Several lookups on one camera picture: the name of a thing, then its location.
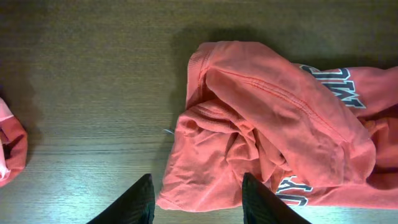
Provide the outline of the orange red t-shirt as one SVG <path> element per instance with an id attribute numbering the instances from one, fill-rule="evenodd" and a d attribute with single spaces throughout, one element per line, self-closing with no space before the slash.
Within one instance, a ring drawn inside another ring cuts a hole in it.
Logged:
<path id="1" fill-rule="evenodd" d="M 397 208 L 397 69 L 318 70 L 259 42 L 201 44 L 187 69 L 165 210 L 242 203 L 245 173 L 298 206 Z"/>

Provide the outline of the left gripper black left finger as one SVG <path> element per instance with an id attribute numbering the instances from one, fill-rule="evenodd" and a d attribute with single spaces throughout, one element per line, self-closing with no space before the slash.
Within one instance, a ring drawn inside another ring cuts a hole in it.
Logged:
<path id="1" fill-rule="evenodd" d="M 153 224 L 155 191 L 151 174 L 144 174 L 88 224 Z"/>

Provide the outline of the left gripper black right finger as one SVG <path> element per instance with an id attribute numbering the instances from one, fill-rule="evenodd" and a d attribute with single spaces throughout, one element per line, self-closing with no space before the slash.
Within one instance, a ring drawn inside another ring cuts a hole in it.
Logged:
<path id="1" fill-rule="evenodd" d="M 251 173 L 242 183 L 244 224 L 310 224 Z"/>

